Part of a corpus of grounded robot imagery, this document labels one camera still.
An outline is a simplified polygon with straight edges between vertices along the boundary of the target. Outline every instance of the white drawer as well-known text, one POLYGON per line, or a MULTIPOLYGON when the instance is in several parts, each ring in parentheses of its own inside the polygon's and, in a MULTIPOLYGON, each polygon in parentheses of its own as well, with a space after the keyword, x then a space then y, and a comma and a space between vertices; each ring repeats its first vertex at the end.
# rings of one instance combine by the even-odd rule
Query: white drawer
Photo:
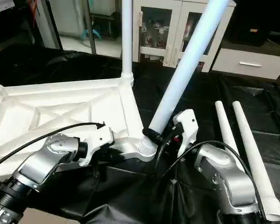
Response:
POLYGON ((280 57, 222 48, 213 70, 277 79, 280 75, 280 57))

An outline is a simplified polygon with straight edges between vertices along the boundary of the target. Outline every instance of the cabinet handle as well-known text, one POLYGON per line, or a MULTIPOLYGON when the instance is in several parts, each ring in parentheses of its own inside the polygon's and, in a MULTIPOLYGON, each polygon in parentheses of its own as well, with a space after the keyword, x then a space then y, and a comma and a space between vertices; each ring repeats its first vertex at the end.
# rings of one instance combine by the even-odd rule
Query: cabinet handle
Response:
POLYGON ((171 47, 168 45, 166 47, 166 50, 165 50, 165 57, 164 57, 164 61, 165 61, 165 64, 166 65, 169 65, 170 62, 168 62, 168 56, 169 56, 169 50, 171 49, 171 47))
POLYGON ((239 64, 241 65, 248 65, 248 66, 252 66, 252 67, 261 67, 261 64, 252 64, 252 63, 247 63, 247 62, 239 62, 239 64))
POLYGON ((143 12, 139 12, 139 27, 142 27, 143 12))
POLYGON ((178 47, 175 47, 174 48, 174 52, 173 52, 173 55, 172 55, 172 60, 173 60, 173 66, 176 67, 177 66, 177 52, 178 52, 178 47))

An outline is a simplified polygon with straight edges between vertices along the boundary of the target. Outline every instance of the black plastic sheet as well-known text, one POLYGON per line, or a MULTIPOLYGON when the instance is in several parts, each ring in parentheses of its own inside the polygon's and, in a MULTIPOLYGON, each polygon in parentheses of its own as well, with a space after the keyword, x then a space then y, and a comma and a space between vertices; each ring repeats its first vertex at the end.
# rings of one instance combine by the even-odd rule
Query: black plastic sheet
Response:
MULTIPOLYGON (((144 126, 148 126, 174 69, 149 63, 133 65, 133 92, 144 126)), ((119 77, 121 61, 78 52, 13 46, 0 52, 0 84, 39 84, 119 77)), ((174 114, 193 109, 197 141, 222 140, 215 101, 222 100, 241 156, 245 150, 232 109, 240 101, 280 200, 280 84, 255 78, 196 72, 174 114)), ((164 154, 157 174, 174 157, 164 154)), ((209 183, 186 160, 162 180, 151 178, 154 161, 137 159, 56 173, 30 206, 83 224, 212 224, 217 204, 209 183)))

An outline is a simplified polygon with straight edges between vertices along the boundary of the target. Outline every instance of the white cylindrical rod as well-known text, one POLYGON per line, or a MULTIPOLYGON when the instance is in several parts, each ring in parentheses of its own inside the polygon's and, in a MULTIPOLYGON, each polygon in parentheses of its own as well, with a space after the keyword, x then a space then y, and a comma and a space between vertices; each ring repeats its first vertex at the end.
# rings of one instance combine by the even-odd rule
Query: white cylindrical rod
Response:
POLYGON ((238 127, 245 146, 251 173, 259 192, 266 219, 269 221, 280 221, 280 202, 275 196, 242 106, 238 101, 233 102, 232 105, 237 117, 238 127))
POLYGON ((149 128, 162 134, 221 20, 229 0, 210 0, 154 114, 149 128))
POLYGON ((122 72, 121 78, 131 82, 132 72, 132 11, 133 0, 122 0, 122 72))
MULTIPOLYGON (((228 122, 228 118, 225 113, 223 103, 221 101, 217 101, 215 103, 215 106, 216 106, 216 111, 217 111, 217 116, 218 116, 218 120, 219 120, 219 125, 220 125, 220 129, 221 129, 223 142, 226 143, 227 145, 229 145, 231 148, 233 148, 238 153, 238 147, 237 147, 237 144, 235 143, 235 140, 234 140, 234 137, 233 137, 233 134, 232 134, 229 122, 228 122)), ((229 149, 226 148, 226 151, 229 152, 232 155, 232 157, 235 159, 238 168, 240 170, 242 170, 243 172, 245 172, 242 164, 237 159, 237 157, 232 152, 230 152, 229 149)))

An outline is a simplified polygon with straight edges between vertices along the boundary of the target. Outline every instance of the drawer handle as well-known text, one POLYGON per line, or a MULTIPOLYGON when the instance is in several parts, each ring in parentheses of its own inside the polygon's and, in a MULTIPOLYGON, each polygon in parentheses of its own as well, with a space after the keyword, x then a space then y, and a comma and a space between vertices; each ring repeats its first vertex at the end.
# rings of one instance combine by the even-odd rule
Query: drawer handle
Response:
POLYGON ((252 64, 252 63, 247 63, 247 62, 239 62, 241 65, 248 65, 252 67, 261 67, 261 64, 252 64))

